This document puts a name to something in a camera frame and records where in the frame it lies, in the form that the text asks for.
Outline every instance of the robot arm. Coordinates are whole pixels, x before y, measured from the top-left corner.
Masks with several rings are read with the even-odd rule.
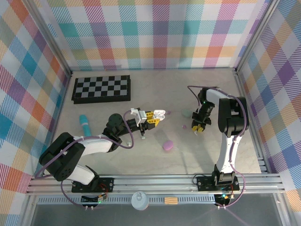
[[[192,129],[196,132],[202,132],[206,125],[211,125],[210,114],[213,108],[217,105],[219,107],[218,112],[218,127],[222,133],[222,145],[221,152],[218,158],[217,164],[214,166],[212,177],[215,186],[229,185],[234,181],[235,173],[230,165],[230,149],[233,142],[233,138],[239,134],[244,127],[244,117],[242,109],[238,102],[229,98],[228,96],[213,90],[203,88],[198,94],[202,106],[200,110],[196,110],[193,113]],[[246,99],[244,97],[238,97],[246,109]],[[235,165],[235,157],[238,149],[238,144],[242,137],[237,137],[232,151],[232,165]]]
[[[143,136],[146,130],[155,128],[165,118],[164,110],[145,112],[138,109],[131,109],[134,119],[127,120],[131,132],[140,131]],[[120,136],[129,133],[123,118],[120,114],[113,114],[109,117],[106,128],[99,137],[106,137],[118,144],[122,143]],[[58,155],[69,143],[78,140],[80,137],[73,137],[69,133],[62,133],[41,155],[39,163],[44,166],[56,155]],[[85,188],[94,191],[100,184],[98,174],[88,166],[78,165],[80,158],[92,153],[107,153],[116,150],[118,145],[106,139],[87,139],[72,145],[64,154],[50,164],[46,170],[57,180],[73,180],[74,187]]]

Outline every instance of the black and white chessboard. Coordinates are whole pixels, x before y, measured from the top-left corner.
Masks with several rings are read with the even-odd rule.
[[[71,100],[74,104],[130,101],[130,76],[77,78]]]

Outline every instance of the purple cable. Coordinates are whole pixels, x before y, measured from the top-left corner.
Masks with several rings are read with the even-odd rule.
[[[123,145],[121,145],[121,144],[119,144],[119,143],[117,143],[116,141],[114,141],[114,140],[112,140],[112,139],[109,139],[109,138],[107,138],[107,137],[99,137],[99,136],[89,136],[89,137],[83,137],[83,138],[80,138],[80,139],[77,139],[77,140],[74,140],[74,141],[72,141],[70,144],[68,144],[59,154],[57,154],[52,160],[50,160],[49,162],[47,162],[37,173],[36,173],[36,175],[35,175],[35,179],[42,179],[42,178],[48,178],[48,177],[51,177],[52,175],[46,175],[46,176],[43,176],[43,177],[39,177],[38,175],[42,172],[42,171],[44,171],[50,164],[52,164],[55,160],[57,160],[64,152],[66,152],[72,145],[74,145],[75,143],[77,143],[77,142],[80,142],[80,141],[84,141],[84,140],[89,140],[89,139],[103,139],[103,140],[108,140],[108,141],[111,141],[111,142],[113,142],[114,144],[116,144],[116,145],[118,145],[118,146],[120,146],[120,147],[123,147],[123,148],[125,148],[125,149],[131,149],[131,148],[133,148],[134,147],[134,138],[133,138],[133,133],[131,132],[131,129],[130,129],[130,127],[128,126],[128,124],[127,124],[127,121],[126,121],[126,115],[128,114],[128,113],[130,113],[131,112],[131,110],[128,110],[127,112],[125,112],[124,114],[123,114],[123,121],[124,121],[124,123],[125,123],[125,125],[126,125],[126,128],[127,128],[127,130],[128,130],[128,132],[129,132],[129,134],[130,134],[130,136],[131,136],[131,139],[132,139],[132,145],[129,147],[129,146],[123,146]],[[77,204],[77,203],[75,203],[74,201],[72,201],[67,195],[66,195],[66,193],[64,192],[64,190],[63,190],[63,182],[61,182],[61,190],[62,190],[62,193],[63,193],[63,195],[66,197],[66,199],[69,201],[69,202],[71,202],[72,204],[74,204],[74,205],[76,205],[76,206],[80,206],[80,207],[84,207],[84,206],[82,206],[81,204]]]
[[[188,88],[188,89],[193,93],[193,95],[197,98],[197,100],[198,100],[198,106],[199,106],[199,104],[200,104],[199,99],[198,99],[198,96],[191,90],[191,87],[192,87],[192,88],[202,88],[202,89],[203,89],[203,88],[213,89],[213,90],[218,91],[218,92],[220,92],[220,93],[222,93],[222,94],[224,94],[224,95],[226,95],[226,96],[228,96],[228,97],[234,98],[234,99],[238,102],[239,106],[241,107],[241,109],[242,109],[242,111],[243,111],[243,116],[244,116],[244,127],[243,127],[243,129],[241,130],[241,132],[240,132],[239,134],[237,134],[237,135],[233,138],[233,142],[232,142],[232,145],[231,145],[231,148],[230,148],[230,159],[229,159],[230,166],[232,167],[233,171],[234,171],[235,173],[239,174],[239,175],[242,177],[242,179],[243,179],[243,190],[241,191],[241,193],[239,194],[239,196],[237,197],[237,199],[236,199],[233,203],[227,205],[227,207],[228,207],[228,206],[232,206],[232,205],[234,205],[235,203],[237,203],[237,201],[238,201],[238,200],[240,199],[240,197],[243,195],[243,193],[244,193],[244,191],[245,191],[245,188],[246,188],[246,179],[245,179],[244,175],[243,175],[242,173],[238,172],[238,171],[233,167],[233,165],[232,165],[232,153],[233,153],[235,141],[236,141],[237,137],[241,136],[241,135],[245,132],[245,130],[246,130],[246,111],[245,111],[245,108],[244,108],[243,104],[240,102],[240,100],[239,100],[237,97],[235,97],[235,96],[233,96],[233,95],[230,95],[230,94],[227,94],[227,93],[225,93],[224,91],[222,91],[222,90],[220,90],[220,89],[218,89],[218,88],[216,88],[216,87],[187,86],[187,88]]]

